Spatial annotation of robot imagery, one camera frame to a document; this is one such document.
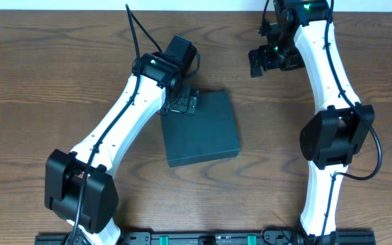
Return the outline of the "dark green box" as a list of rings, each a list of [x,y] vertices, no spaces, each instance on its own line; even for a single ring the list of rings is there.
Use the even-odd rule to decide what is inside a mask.
[[[180,167],[239,155],[240,141],[227,91],[203,93],[193,116],[161,117],[167,163]]]

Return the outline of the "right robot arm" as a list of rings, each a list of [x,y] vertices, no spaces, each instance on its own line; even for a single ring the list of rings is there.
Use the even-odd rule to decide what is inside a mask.
[[[264,244],[374,244],[369,230],[340,231],[336,207],[348,166],[367,136],[375,136],[371,105],[354,92],[336,45],[333,1],[281,0],[273,3],[276,22],[263,18],[259,34],[267,43],[248,54],[250,74],[305,68],[314,97],[314,117],[299,135],[308,162],[304,209],[295,230],[271,225]]]

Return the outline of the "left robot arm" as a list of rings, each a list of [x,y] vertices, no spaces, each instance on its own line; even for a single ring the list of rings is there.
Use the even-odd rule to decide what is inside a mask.
[[[195,114],[198,93],[184,85],[200,55],[174,36],[165,52],[139,55],[127,85],[95,129],[70,152],[54,150],[46,161],[44,204],[73,226],[68,235],[38,235],[36,244],[119,244],[113,216],[114,183],[126,151],[157,112]]]

